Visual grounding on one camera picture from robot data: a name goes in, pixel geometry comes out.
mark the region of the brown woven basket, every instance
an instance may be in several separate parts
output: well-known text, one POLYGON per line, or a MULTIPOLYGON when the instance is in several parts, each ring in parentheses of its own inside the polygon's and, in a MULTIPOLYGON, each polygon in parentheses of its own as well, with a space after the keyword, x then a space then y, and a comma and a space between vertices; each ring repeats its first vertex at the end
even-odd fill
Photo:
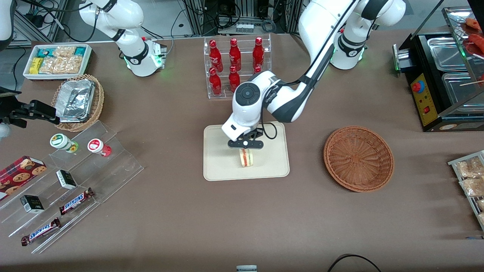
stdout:
POLYGON ((331 176, 355 192, 373 192, 388 183, 393 174, 393 154, 378 134, 348 126, 333 132, 323 151, 331 176))
MULTIPOLYGON (((99 81, 91 75, 76 76, 68 80, 73 81, 73 80, 83 80, 83 79, 89 79, 96 84, 96 89, 94 90, 94 97, 92 98, 92 106, 91 106, 89 119, 84 123, 60 123, 56 125, 57 128, 62 130, 68 130, 70 132, 79 132, 92 126, 92 124, 94 124, 99 119, 99 116, 101 115, 101 111, 103 110, 103 103, 104 103, 103 86, 101 86, 101 84, 99 84, 99 81)), ((57 96, 59 95, 60 89, 61 87, 59 86, 57 88, 57 92, 54 94, 54 99, 52 100, 52 103, 50 103, 52 106, 56 104, 57 96)))

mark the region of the table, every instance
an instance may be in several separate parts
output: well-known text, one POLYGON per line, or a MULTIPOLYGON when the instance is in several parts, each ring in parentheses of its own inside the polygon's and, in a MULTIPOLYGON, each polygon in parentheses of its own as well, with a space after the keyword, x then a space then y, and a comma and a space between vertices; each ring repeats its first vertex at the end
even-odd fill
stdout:
MULTIPOLYGON (((101 120, 146 168, 40 255, 0 235, 0 270, 226 272, 257 264, 261 272, 312 272, 355 253, 386 272, 482 271, 484 242, 464 239, 482 232, 446 162, 482 150, 483 133, 421 132, 405 77, 393 72, 392 44, 408 32, 375 31, 357 67, 328 68, 301 117, 286 125, 287 177, 220 182, 203 178, 203 130, 225 122, 231 101, 207 98, 203 39, 176 40, 166 69, 147 78, 126 69, 114 43, 92 43, 90 71, 106 92, 101 120), (377 192, 348 191, 323 164, 326 138, 347 125, 377 132, 393 151, 393 178, 377 192)), ((304 47, 289 35, 272 41, 273 71, 297 79, 309 65, 304 47)), ((58 84, 26 80, 20 99, 50 102, 58 84)), ((44 121, 14 128, 0 142, 0 166, 45 157, 56 132, 44 121)), ((373 270, 345 259, 333 271, 373 270)))

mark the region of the clear acrylic display stand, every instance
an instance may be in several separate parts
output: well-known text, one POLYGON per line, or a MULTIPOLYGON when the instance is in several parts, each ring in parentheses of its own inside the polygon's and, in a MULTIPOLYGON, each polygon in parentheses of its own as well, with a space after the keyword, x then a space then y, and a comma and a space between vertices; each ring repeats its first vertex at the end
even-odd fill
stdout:
POLYGON ((1 203, 1 227, 9 237, 18 240, 19 247, 22 247, 20 241, 23 236, 31 234, 58 217, 62 225, 60 229, 37 238, 25 247, 32 253, 43 252, 143 170, 136 158, 114 137, 115 134, 101 121, 97 121, 72 139, 79 144, 79 149, 75 153, 56 150, 50 154, 43 159, 47 166, 44 174, 15 191, 15 195, 4 200, 5 203, 1 203), (101 139, 112 148, 112 153, 108 157, 94 154, 87 149, 89 140, 94 138, 101 139), (56 175, 59 169, 72 174, 77 183, 75 189, 67 190, 61 187, 56 175), (89 187, 95 195, 61 216, 59 207, 64 206, 89 187), (38 196, 45 210, 39 214, 25 212, 20 203, 22 195, 38 196))
MULTIPOLYGON (((241 83, 247 81, 253 74, 254 68, 252 67, 252 51, 256 44, 256 38, 262 38, 262 47, 264 47, 264 65, 262 71, 271 71, 272 69, 272 59, 271 59, 271 36, 267 35, 241 35, 237 37, 237 44, 241 50, 242 55, 242 68, 238 71, 241 77, 241 83)), ((230 51, 230 40, 227 37, 212 37, 205 38, 203 41, 203 57, 205 60, 205 77, 207 78, 207 90, 209 98, 231 98, 233 96, 230 91, 230 83, 228 81, 228 75, 230 74, 230 58, 228 52, 230 51), (210 74, 209 69, 212 66, 210 62, 210 46, 209 41, 215 40, 217 42, 217 47, 222 54, 222 64, 224 65, 224 70, 218 73, 220 80, 222 81, 222 95, 215 96, 210 87, 210 74)))

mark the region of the acrylic bottle rack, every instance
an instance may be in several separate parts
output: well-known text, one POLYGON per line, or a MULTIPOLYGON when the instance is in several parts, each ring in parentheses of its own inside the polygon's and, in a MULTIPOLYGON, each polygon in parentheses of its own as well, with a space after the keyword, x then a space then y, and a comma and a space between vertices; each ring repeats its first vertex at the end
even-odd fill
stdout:
MULTIPOLYGON (((252 66, 252 51, 254 50, 254 46, 256 43, 256 38, 262 38, 262 47, 264 48, 264 64, 262 71, 271 71, 272 69, 272 59, 271 59, 271 36, 267 35, 240 35, 240 36, 233 36, 237 38, 237 44, 239 49, 241 50, 241 57, 242 57, 242 68, 238 71, 241 83, 247 81, 253 74, 254 68, 252 66)), ((233 96, 232 92, 230 91, 230 84, 228 81, 228 75, 230 74, 230 58, 228 53, 230 51, 230 38, 233 37, 225 37, 225 36, 217 36, 212 38, 205 38, 203 41, 203 57, 205 61, 205 77, 207 79, 207 92, 210 99, 212 98, 231 98, 233 96), (222 54, 222 64, 224 69, 221 73, 218 73, 220 80, 222 81, 222 95, 215 96, 212 92, 210 87, 210 73, 209 69, 212 66, 210 62, 210 46, 209 41, 215 40, 217 42, 217 48, 220 50, 222 54)))

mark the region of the snickers bar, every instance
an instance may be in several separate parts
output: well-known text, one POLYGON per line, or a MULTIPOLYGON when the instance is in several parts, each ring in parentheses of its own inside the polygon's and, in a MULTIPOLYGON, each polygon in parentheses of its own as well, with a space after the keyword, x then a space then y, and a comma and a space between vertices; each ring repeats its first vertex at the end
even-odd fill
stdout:
POLYGON ((41 227, 40 229, 36 230, 35 232, 31 233, 30 235, 26 235, 22 237, 22 246, 26 246, 33 242, 35 239, 41 237, 42 235, 45 235, 49 231, 61 227, 61 222, 59 221, 59 218, 55 218, 54 221, 50 222, 49 224, 41 227))
POLYGON ((64 206, 60 207, 59 208, 60 214, 61 215, 66 214, 68 211, 74 209, 79 204, 81 204, 84 200, 88 199, 89 197, 91 197, 93 195, 94 195, 94 192, 89 187, 89 189, 87 189, 86 191, 82 192, 82 194, 78 195, 76 198, 74 198, 73 200, 69 201, 64 206))

